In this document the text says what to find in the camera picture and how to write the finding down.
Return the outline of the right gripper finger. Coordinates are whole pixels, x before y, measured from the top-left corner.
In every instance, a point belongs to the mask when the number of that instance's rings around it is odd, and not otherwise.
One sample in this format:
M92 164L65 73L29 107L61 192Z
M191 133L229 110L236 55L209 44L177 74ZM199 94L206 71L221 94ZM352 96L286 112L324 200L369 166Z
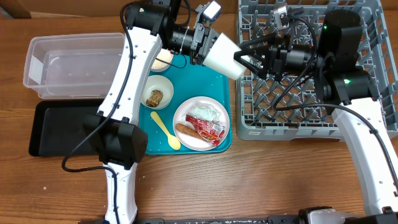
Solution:
M240 50L234 53L234 57L238 57L238 52L240 52L242 50L246 50L248 47L250 47L252 45L257 45L260 43L265 43L265 42L270 42L270 41L272 42L272 41L274 41L275 37L276 37L276 34L271 33L271 34L264 35L262 37L258 37L258 38L252 39L252 40L242 42L241 44L239 44Z
M262 65L251 63L251 59L249 57L247 57L246 55L236 56L236 57L234 57L234 60L236 62L238 62L239 64L241 64L242 66L246 67L257 77L259 77L261 79L267 78L267 70Z

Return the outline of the white plastic cup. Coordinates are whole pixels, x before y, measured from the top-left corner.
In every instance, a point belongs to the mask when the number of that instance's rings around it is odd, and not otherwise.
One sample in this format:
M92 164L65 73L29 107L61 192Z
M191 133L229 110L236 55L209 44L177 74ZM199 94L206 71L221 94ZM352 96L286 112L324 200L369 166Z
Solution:
M233 80L241 78L246 67L235 61L234 53L241 49L224 33L221 33L202 65Z

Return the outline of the white bowl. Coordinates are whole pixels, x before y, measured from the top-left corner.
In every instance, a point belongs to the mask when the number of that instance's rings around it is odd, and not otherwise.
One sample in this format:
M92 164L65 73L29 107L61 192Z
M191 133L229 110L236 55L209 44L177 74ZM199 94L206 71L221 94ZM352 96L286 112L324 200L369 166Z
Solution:
M152 90L160 90L164 96L158 107L151 108L146 105L146 100L150 97ZM141 104L153 110L161 110L169 105L174 95L174 86L172 82L162 75L151 75L146 82L144 92L141 97Z

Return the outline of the white napkin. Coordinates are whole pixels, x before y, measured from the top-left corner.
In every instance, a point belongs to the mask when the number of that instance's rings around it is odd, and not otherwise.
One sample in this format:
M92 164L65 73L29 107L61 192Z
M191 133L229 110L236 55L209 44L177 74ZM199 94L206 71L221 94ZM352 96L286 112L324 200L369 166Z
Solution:
M195 104L188 112L188 115L193 116L196 119L202 119L205 121L218 122L220 120L221 113L214 109L211 105Z

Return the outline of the brown food chunk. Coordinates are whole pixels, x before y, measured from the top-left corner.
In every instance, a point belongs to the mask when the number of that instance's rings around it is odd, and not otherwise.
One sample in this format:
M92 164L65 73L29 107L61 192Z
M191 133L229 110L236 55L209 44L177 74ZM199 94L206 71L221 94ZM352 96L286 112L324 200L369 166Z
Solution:
M150 97L146 100L146 105L151 108L158 107L162 101L164 94L160 90L152 90Z

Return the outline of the red snack wrapper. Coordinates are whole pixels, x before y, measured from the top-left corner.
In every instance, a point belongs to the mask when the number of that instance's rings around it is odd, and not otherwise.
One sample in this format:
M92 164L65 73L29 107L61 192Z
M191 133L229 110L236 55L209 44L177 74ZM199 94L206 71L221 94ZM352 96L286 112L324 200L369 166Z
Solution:
M185 121L191 123L196 132L214 146L220 143L225 133L225 127L213 121L198 119L191 115L186 115Z

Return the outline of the brown sausage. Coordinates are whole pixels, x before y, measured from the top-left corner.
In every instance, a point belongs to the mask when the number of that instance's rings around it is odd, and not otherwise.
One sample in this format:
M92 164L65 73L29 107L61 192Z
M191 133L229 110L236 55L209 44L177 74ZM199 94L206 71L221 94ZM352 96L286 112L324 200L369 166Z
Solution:
M183 134L186 134L186 135L189 135L191 137L194 137L194 138L197 138L197 139L200 139L200 140L204 141L204 139L199 135L199 133L195 129L192 129L192 128L190 128L190 127L188 127L188 126L186 126L186 125L184 125L182 123L177 123L175 125L175 128L180 133L183 133Z

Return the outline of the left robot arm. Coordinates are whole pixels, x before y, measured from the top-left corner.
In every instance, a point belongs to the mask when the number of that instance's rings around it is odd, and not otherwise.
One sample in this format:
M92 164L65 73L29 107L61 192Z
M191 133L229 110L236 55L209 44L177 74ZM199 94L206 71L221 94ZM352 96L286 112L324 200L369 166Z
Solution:
M180 1L135 1L121 9L125 38L116 74L97 112L83 122L84 142L98 153L106 174L108 210L102 223L136 222L135 174L148 145L148 135L139 128L139 108L158 53L171 50L189 56L193 65L203 65L218 38L210 27L221 13L216 1L196 8L192 29L176 22L180 5Z

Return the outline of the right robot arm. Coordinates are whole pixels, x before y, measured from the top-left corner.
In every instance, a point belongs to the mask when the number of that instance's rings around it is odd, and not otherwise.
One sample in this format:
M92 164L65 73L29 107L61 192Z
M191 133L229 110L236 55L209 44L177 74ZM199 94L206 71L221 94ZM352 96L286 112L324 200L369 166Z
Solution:
M299 212L302 223L396 223L397 154L382 120L382 106L371 75L357 66L362 36L360 16L336 9L325 15L310 47L293 44L289 35L267 34L243 42L234 54L259 78L281 80L294 73L299 85L315 82L316 107L326 108L343 134L363 193L363 217L314 207Z

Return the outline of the teal serving tray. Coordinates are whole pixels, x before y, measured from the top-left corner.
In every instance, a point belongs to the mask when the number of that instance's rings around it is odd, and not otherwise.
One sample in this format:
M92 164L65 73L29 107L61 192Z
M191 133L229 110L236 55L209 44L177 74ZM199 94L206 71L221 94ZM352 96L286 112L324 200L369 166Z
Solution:
M155 109L171 134L175 134L174 114L183 102L197 96L205 96L219 102L226 110L228 119L231 119L231 109L229 101L228 78L208 67L199 65L184 64L182 56L175 56L172 66L160 76L168 78L174 86L174 94L170 103L163 109ZM226 151L232 143L231 124L225 124L225 134L218 146L211 149L190 149L182 145L179 150L172 149L167 137L159 126L153 121L150 113L152 108L148 108L144 102L139 109L139 127L143 129L149 137L146 153L148 155L174 155L174 154L198 154L198 153L217 153Z

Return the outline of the white round plate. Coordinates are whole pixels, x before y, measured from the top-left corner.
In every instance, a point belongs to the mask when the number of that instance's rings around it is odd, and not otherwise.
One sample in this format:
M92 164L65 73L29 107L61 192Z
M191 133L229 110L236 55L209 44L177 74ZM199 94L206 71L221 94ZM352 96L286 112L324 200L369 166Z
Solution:
M177 130L177 124L183 124L190 129L194 130L194 127L191 123L185 121L186 114L188 111L195 106L209 106L210 108L214 108L217 112L219 112L219 123L224 126L224 135L220 139L220 143L216 146L210 142L205 140L201 140L199 138L189 136L187 134L181 133ZM230 126L230 116L228 113L229 110L226 110L225 107L219 103L218 101L206 97L206 96L196 96L184 101L175 111L173 118L173 131L175 132L175 136L181 142L183 147L181 151L184 149L188 149L188 152L203 152L203 151L216 151L221 152L228 148L228 144L231 140L231 126Z

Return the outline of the yellow plastic spoon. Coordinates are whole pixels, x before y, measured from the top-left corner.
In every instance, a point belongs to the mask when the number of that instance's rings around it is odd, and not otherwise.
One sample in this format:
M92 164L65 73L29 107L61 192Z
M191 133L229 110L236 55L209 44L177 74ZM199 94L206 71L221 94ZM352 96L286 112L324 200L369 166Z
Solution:
M176 136L170 134L169 130L166 128L165 124L161 120L160 116L157 114L156 111L152 111L150 113L151 118L154 120L154 122L158 125L158 127L164 132L164 134L167 137L168 144L169 146L174 149L174 150L179 150L181 148L181 143L177 139Z

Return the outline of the clear plastic bin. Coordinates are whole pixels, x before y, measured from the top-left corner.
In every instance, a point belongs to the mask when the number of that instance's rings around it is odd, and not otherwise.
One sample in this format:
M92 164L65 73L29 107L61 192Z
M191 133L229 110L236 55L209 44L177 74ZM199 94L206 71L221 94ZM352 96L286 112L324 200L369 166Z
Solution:
M23 85L45 100L104 98L123 45L122 33L34 37L27 51Z

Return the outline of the black plastic tray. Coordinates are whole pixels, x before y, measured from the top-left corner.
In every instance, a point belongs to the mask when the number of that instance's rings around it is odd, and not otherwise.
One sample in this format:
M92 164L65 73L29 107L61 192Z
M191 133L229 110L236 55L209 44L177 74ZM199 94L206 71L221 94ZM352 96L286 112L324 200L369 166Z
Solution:
M34 157L66 156L86 137L83 121L95 114L102 99L49 100L35 107L29 154Z

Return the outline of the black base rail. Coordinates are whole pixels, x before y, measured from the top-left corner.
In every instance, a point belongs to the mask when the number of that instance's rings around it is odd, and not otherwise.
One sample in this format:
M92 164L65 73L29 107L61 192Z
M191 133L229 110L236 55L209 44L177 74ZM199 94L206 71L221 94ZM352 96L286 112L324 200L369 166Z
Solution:
M298 215L273 215L267 218L164 220L163 218L135 219L133 224L304 224Z

